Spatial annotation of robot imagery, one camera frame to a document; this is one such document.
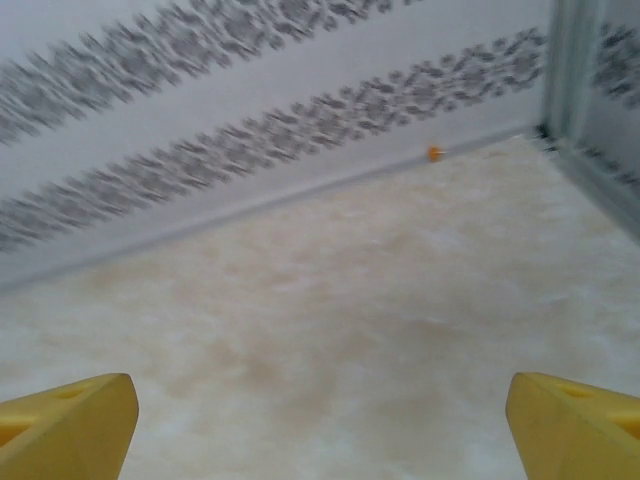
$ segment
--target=hole in yellow block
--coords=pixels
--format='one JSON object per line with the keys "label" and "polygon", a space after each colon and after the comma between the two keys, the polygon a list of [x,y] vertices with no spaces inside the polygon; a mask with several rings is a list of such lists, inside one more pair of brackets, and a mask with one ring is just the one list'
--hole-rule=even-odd
{"label": "hole in yellow block", "polygon": [[640,440],[640,418],[633,419],[614,419],[613,423],[622,428],[636,440]]}
{"label": "hole in yellow block", "polygon": [[22,432],[28,430],[31,425],[26,423],[2,424],[0,423],[0,448],[4,447],[11,440]]}
{"label": "hole in yellow block", "polygon": [[60,400],[69,400],[70,398],[77,397],[85,390],[85,387],[70,388],[69,390],[56,393],[56,398],[59,398]]}
{"label": "hole in yellow block", "polygon": [[593,393],[573,385],[558,385],[558,388],[573,398],[592,398],[594,396]]}

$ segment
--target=small orange object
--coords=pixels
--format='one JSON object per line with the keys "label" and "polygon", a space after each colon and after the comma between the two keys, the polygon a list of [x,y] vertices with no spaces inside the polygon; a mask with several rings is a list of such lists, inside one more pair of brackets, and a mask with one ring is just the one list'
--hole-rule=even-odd
{"label": "small orange object", "polygon": [[429,150],[427,151],[427,157],[429,157],[429,160],[432,163],[435,163],[442,160],[442,155],[444,155],[444,153],[445,153],[444,150],[442,150],[440,147],[436,147],[435,145],[432,145],[431,147],[429,147]]}

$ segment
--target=beige marble floor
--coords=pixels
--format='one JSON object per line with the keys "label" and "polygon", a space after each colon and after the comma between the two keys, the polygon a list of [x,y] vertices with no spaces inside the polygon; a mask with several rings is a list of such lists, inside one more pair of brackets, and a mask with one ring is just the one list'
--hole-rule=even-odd
{"label": "beige marble floor", "polygon": [[130,373],[125,480],[521,480],[512,374],[640,395],[639,289],[515,138],[0,297],[0,399]]}

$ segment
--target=decorative border stripe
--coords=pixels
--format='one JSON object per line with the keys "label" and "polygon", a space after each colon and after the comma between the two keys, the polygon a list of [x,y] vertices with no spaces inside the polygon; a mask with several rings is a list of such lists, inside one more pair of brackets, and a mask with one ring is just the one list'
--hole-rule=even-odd
{"label": "decorative border stripe", "polygon": [[635,28],[602,26],[593,85],[629,109],[640,107],[640,39]]}
{"label": "decorative border stripe", "polygon": [[316,155],[392,127],[531,88],[543,71],[537,29],[413,65],[239,125],[125,158],[62,184],[0,201],[0,252],[89,228]]}
{"label": "decorative border stripe", "polygon": [[578,148],[603,174],[612,178],[615,183],[635,197],[640,198],[640,176],[636,172],[625,169],[619,161],[609,158],[604,151],[589,145],[586,140],[582,140]]}
{"label": "decorative border stripe", "polygon": [[61,128],[69,117],[104,112],[136,93],[150,96],[185,75],[252,60],[287,40],[336,30],[341,19],[353,24],[418,1],[190,0],[158,8],[154,19],[136,15],[130,26],[105,25],[98,38],[85,33],[75,45],[51,46],[44,57],[29,54],[25,64],[0,64],[0,143]]}

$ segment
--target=white wall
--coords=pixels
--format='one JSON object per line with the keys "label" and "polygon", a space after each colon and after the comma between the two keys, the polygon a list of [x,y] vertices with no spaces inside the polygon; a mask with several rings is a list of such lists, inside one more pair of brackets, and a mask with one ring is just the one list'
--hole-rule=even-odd
{"label": "white wall", "polygon": [[640,4],[609,0],[596,47],[591,94],[585,98],[580,139],[590,157],[640,200]]}
{"label": "white wall", "polygon": [[551,0],[11,3],[0,285],[540,117]]}

